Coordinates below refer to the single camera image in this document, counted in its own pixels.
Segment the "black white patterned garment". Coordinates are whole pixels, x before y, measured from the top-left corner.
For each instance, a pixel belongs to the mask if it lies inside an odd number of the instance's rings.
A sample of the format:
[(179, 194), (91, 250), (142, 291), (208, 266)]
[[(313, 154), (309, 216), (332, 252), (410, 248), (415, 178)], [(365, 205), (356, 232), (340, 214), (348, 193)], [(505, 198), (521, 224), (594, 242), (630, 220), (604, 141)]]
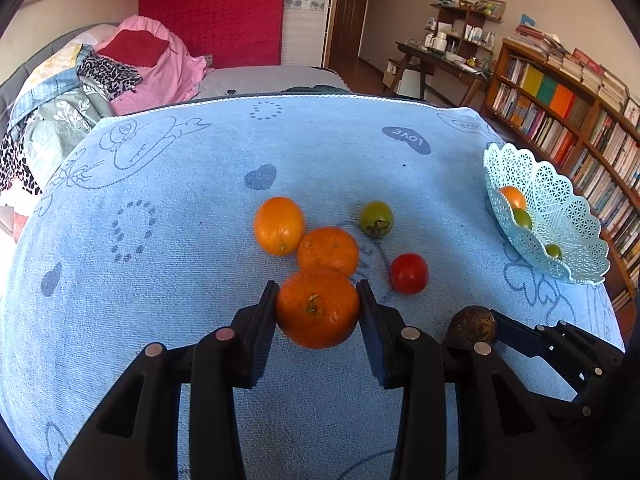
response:
[(89, 54), (79, 64), (77, 73), (94, 81), (109, 101), (127, 91), (136, 91), (137, 86), (143, 82), (142, 76), (134, 67), (96, 53)]

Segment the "dark wooden door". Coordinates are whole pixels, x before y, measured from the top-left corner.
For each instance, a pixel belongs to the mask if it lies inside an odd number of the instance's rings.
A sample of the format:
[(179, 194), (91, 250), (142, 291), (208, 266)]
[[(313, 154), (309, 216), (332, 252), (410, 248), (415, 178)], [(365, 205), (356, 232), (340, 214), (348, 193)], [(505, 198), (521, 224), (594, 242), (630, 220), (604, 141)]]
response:
[(359, 54), (369, 0), (330, 0), (324, 62), (352, 60)]

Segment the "wooden desk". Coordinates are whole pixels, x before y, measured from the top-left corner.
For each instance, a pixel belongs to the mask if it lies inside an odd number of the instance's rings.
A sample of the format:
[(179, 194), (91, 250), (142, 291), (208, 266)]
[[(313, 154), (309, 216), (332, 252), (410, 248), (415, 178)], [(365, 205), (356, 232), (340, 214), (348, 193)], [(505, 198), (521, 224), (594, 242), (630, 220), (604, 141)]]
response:
[[(418, 47), (413, 47), (411, 44), (402, 44), (401, 42), (396, 42), (396, 47), (402, 54), (402, 59), (399, 63), (394, 79), (385, 90), (386, 96), (394, 96), (397, 93), (402, 76), (404, 76), (406, 69), (414, 58), (418, 61), (419, 66), (419, 98), (421, 100), (424, 99), (425, 92), (428, 91), (433, 96), (436, 96), (439, 101), (442, 101), (449, 107), (469, 107), (478, 92), (486, 92), (488, 90), (490, 83), (489, 79), (482, 75), (472, 74), (468, 70), (464, 70), (461, 66), (447, 61), (442, 54), (424, 51)], [(435, 70), (440, 70), (441, 72), (455, 76), (458, 81), (465, 85), (466, 90), (458, 104), (454, 104), (454, 102), (446, 98), (442, 92), (439, 92), (426, 83), (426, 77), (432, 76)]]

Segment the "green tomato with stem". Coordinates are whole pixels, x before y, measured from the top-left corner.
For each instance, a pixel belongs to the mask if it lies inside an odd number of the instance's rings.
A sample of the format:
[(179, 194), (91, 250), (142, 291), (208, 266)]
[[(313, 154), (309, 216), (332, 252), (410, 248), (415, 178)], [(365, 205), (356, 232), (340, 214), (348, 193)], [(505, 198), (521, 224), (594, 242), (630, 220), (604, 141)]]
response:
[(362, 208), (359, 226), (364, 234), (380, 240), (390, 234), (394, 226), (394, 215), (386, 203), (374, 200)]

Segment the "red cherry tomato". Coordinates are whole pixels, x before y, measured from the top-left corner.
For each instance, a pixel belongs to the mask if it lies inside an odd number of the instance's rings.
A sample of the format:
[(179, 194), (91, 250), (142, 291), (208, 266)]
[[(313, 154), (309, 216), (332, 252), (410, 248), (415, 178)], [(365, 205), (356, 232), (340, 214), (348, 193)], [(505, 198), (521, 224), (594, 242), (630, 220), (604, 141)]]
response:
[(398, 256), (390, 266), (390, 284), (396, 292), (415, 295), (428, 283), (428, 266), (418, 254), (407, 252)]

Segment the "light green lattice basket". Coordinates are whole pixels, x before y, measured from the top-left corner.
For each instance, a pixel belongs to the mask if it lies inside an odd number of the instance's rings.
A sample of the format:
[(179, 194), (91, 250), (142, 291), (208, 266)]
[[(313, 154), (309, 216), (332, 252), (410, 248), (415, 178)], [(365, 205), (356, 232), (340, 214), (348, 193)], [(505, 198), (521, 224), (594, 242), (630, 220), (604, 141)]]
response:
[[(518, 254), (537, 271), (556, 280), (600, 285), (610, 270), (608, 244), (588, 202), (574, 193), (572, 182), (550, 162), (506, 143), (487, 145), (483, 167), (488, 200), (503, 234)], [(525, 196), (533, 229), (518, 226), (512, 208), (500, 193), (515, 186)], [(562, 259), (549, 257), (547, 244), (557, 244)]]

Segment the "red pillow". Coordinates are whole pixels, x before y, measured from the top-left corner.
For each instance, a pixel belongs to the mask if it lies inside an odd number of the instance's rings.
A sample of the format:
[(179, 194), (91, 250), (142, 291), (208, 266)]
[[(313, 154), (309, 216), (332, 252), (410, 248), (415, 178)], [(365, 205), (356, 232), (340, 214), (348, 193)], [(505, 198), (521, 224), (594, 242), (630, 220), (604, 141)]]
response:
[(147, 30), (121, 30), (98, 55), (138, 67), (153, 67), (169, 47), (169, 41), (154, 36)]

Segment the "floral light blue quilt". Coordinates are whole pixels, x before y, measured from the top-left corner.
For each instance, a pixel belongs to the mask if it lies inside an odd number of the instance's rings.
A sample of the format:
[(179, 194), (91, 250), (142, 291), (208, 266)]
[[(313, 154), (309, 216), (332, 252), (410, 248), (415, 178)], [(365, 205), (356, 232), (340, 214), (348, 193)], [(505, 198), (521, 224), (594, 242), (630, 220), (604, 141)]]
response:
[(96, 50), (90, 44), (71, 44), (25, 81), (1, 137), (2, 190), (21, 183), (40, 194), (98, 122), (114, 115), (102, 89), (77, 73), (91, 53)]

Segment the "orange tangerine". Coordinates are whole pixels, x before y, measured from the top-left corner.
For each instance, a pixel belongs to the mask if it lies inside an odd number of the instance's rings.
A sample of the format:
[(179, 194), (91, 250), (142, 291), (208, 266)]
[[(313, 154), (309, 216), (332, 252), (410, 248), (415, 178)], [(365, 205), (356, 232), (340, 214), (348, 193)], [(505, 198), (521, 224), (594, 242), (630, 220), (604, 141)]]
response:
[(296, 259), (301, 269), (326, 266), (350, 278), (359, 266), (359, 248), (356, 240), (343, 229), (325, 226), (302, 238)]
[(356, 288), (331, 268), (299, 270), (280, 286), (276, 318), (282, 332), (301, 347), (336, 347), (349, 338), (358, 322)]

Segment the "orange tangerine front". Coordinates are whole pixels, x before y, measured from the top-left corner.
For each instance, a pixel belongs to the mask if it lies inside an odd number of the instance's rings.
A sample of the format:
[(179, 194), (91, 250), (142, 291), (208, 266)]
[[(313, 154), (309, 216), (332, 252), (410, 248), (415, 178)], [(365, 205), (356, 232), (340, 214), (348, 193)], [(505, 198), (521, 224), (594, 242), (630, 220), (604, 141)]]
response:
[(331, 268), (299, 270), (280, 286), (276, 318), (282, 332), (301, 347), (336, 347), (349, 338), (358, 322), (356, 288)]

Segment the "wooden bookshelf with books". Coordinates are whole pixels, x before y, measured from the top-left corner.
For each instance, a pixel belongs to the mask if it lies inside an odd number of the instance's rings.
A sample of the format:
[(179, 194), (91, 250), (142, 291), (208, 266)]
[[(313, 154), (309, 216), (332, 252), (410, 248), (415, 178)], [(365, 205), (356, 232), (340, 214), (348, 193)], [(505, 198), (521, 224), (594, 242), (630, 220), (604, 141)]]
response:
[(614, 311), (630, 314), (639, 278), (638, 98), (582, 50), (519, 24), (503, 40), (483, 110), (588, 200), (613, 257)]

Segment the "red upright mattress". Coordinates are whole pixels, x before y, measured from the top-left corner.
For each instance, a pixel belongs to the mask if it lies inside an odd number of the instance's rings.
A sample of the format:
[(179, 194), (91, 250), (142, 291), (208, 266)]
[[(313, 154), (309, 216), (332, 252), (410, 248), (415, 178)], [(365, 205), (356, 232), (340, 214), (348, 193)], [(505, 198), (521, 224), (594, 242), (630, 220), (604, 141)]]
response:
[(284, 0), (139, 0), (139, 14), (215, 68), (279, 65)]

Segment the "small wooden desk shelf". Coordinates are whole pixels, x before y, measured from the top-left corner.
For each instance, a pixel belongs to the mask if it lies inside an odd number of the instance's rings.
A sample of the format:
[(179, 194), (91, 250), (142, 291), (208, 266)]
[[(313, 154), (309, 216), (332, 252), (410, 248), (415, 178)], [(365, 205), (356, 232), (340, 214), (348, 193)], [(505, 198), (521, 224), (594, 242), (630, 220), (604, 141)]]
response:
[(447, 52), (462, 58), (491, 58), (494, 55), (496, 33), (489, 24), (500, 24), (506, 2), (502, 0), (437, 0), (431, 4), (436, 11), (425, 27), (427, 35), (443, 34)]

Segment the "oval orange kumquat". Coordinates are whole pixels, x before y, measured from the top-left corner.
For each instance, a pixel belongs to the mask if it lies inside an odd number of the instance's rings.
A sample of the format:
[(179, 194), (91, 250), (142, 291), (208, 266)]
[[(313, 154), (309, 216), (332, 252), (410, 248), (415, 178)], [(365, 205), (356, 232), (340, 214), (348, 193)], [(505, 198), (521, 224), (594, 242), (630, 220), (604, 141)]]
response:
[(508, 201), (512, 209), (526, 209), (527, 205), (525, 196), (515, 186), (504, 186), (503, 188), (500, 188), (500, 193)]

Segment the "blue patterned towel cloth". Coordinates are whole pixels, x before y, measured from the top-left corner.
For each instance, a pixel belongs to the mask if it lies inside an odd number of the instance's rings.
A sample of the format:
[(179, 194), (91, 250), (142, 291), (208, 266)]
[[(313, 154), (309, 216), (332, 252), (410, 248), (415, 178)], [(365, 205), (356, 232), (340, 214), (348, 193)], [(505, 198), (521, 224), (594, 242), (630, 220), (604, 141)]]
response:
[[(364, 96), (251, 96), (102, 122), (49, 182), (1, 297), (1, 414), (46, 477), (120, 374), (151, 342), (196, 344), (283, 282), (294, 256), (257, 244), (271, 197), (308, 229), (337, 226), (359, 250), (357, 280), (436, 339), (469, 304), (528, 325), (575, 324), (623, 342), (603, 286), (534, 269), (503, 236), (483, 155), (497, 135), (472, 110)], [(367, 203), (394, 226), (362, 232)], [(415, 295), (390, 266), (428, 266)]]

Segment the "grey bed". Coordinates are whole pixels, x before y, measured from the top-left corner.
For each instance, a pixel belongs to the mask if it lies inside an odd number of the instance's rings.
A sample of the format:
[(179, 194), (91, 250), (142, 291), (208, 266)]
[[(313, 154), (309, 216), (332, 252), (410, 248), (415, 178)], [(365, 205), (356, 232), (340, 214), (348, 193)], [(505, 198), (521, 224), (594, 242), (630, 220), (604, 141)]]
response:
[[(10, 121), (14, 101), (21, 93), (25, 81), (39, 65), (71, 44), (90, 44), (96, 48), (104, 40), (112, 38), (119, 25), (115, 23), (94, 24), (66, 32), (66, 34), (50, 41), (27, 61), (19, 65), (13, 74), (1, 84), (1, 125), (5, 126)], [(331, 88), (345, 90), (347, 88), (344, 80), (332, 70), (314, 66), (275, 65), (210, 68), (198, 86), (198, 94), (192, 99), (279, 93), (297, 87), (302, 87), (306, 92), (312, 90), (323, 92)]]

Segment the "oval orange citrus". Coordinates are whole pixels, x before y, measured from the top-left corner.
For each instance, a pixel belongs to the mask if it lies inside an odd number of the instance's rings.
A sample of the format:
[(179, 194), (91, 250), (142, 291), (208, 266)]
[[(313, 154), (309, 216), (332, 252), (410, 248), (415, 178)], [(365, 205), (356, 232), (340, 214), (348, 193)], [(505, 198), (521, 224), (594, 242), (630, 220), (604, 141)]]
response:
[(305, 218), (300, 207), (287, 197), (263, 202), (254, 218), (254, 237), (269, 255), (287, 256), (296, 251), (305, 234)]

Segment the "white wardrobe panel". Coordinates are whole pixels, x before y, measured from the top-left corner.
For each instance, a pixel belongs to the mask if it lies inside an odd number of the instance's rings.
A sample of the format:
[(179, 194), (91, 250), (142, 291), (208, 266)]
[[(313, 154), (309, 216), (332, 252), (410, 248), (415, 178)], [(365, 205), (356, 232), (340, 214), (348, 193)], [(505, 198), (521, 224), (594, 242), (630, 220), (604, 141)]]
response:
[(282, 65), (325, 66), (333, 0), (284, 0)]

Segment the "large green tomato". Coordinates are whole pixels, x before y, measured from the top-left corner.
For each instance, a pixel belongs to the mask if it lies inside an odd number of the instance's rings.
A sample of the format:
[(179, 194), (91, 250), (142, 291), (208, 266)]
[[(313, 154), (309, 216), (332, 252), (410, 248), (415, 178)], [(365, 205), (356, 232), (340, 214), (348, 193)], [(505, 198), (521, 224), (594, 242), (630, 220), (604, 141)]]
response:
[(525, 209), (513, 208), (513, 218), (518, 226), (524, 229), (533, 229), (533, 220)]

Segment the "pink blanket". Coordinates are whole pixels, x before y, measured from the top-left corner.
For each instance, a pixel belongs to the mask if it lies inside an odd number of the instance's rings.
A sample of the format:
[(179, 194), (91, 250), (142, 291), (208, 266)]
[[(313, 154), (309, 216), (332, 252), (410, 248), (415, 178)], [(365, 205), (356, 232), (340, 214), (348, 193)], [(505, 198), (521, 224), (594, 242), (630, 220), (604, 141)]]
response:
[(128, 115), (151, 108), (189, 101), (198, 94), (198, 86), (209, 72), (205, 56), (192, 56), (184, 42), (161, 22), (140, 15), (126, 18), (117, 27), (116, 34), (96, 46), (105, 47), (121, 30), (147, 30), (160, 39), (169, 41), (169, 47), (153, 67), (134, 67), (143, 82), (136, 91), (127, 91), (111, 101), (116, 115)]

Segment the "dark wrinkled passion fruit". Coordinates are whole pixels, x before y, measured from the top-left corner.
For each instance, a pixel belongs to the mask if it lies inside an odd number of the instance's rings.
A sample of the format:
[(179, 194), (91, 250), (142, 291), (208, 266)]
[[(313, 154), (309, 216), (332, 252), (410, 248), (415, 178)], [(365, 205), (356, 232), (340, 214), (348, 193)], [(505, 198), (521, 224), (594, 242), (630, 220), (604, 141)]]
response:
[(483, 306), (467, 306), (451, 319), (444, 344), (472, 348), (477, 342), (491, 346), (497, 340), (497, 321), (491, 310)]

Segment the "small green tomato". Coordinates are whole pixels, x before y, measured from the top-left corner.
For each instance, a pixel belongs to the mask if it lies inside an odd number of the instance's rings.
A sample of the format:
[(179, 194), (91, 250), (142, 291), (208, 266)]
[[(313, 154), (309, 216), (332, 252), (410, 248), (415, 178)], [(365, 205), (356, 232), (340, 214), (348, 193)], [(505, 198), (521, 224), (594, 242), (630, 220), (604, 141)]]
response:
[(547, 244), (544, 249), (549, 257), (558, 260), (562, 259), (562, 250), (557, 244)]

